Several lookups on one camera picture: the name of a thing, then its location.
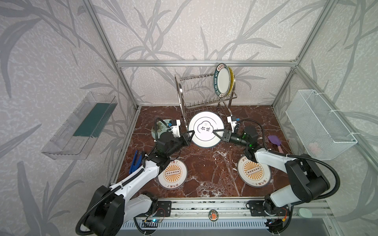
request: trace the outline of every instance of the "dish rack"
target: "dish rack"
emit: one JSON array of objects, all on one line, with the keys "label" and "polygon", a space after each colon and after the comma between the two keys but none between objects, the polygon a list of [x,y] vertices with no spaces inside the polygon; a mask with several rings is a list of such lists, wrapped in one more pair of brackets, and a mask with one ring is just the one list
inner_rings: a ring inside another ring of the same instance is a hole
[{"label": "dish rack", "polygon": [[316,90],[298,90],[286,110],[308,154],[331,160],[357,143],[354,135]]},{"label": "dish rack", "polygon": [[232,116],[231,102],[237,98],[235,83],[231,93],[225,97],[218,97],[213,85],[214,74],[180,79],[175,75],[178,102],[185,127],[188,130],[190,119],[201,111],[211,111],[219,115],[224,125],[227,125],[227,116]]}]

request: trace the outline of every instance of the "stainless steel dish rack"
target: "stainless steel dish rack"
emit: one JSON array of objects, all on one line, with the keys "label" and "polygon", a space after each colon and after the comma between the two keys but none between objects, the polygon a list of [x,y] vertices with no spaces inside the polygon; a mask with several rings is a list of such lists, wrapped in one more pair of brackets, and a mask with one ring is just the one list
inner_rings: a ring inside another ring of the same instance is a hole
[{"label": "stainless steel dish rack", "polygon": [[225,125],[228,124],[226,117],[232,116],[231,102],[237,98],[235,82],[228,96],[218,97],[213,86],[213,76],[214,74],[208,74],[180,79],[179,75],[175,75],[178,102],[187,130],[190,119],[201,111],[211,111],[218,114]]}]

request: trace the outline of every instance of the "red wire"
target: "red wire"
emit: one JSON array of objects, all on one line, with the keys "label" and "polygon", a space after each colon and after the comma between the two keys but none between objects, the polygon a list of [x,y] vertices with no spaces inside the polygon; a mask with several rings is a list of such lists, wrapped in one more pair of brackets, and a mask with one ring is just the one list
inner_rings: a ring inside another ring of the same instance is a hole
[{"label": "red wire", "polygon": [[285,209],[285,208],[283,208],[283,207],[281,207],[282,209],[284,209],[285,210],[285,218],[287,217],[287,210]]},{"label": "red wire", "polygon": [[160,210],[160,209],[162,209],[162,210],[164,211],[164,216],[163,216],[163,220],[164,220],[164,217],[165,217],[165,210],[164,210],[163,208],[158,208],[156,211],[158,211],[158,210]]}]

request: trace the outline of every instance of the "plate with orange sunburst design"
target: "plate with orange sunburst design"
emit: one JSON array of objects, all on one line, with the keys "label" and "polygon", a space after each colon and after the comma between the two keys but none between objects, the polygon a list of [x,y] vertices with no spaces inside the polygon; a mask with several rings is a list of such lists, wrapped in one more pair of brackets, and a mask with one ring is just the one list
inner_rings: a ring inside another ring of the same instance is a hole
[{"label": "plate with orange sunburst design", "polygon": [[165,189],[176,189],[183,185],[188,176],[188,169],[184,162],[174,160],[158,176],[159,184]]},{"label": "plate with orange sunburst design", "polygon": [[249,186],[261,188],[269,184],[272,177],[270,167],[248,160],[246,156],[240,158],[237,164],[240,178]]}]

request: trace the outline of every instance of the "transparent acrylic shelf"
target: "transparent acrylic shelf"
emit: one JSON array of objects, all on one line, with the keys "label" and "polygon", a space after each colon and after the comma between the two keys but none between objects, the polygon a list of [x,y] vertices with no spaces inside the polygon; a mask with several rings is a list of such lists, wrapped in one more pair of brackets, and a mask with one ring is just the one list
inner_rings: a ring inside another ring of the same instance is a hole
[{"label": "transparent acrylic shelf", "polygon": [[116,106],[114,95],[89,92],[42,153],[54,160],[85,160]]}]

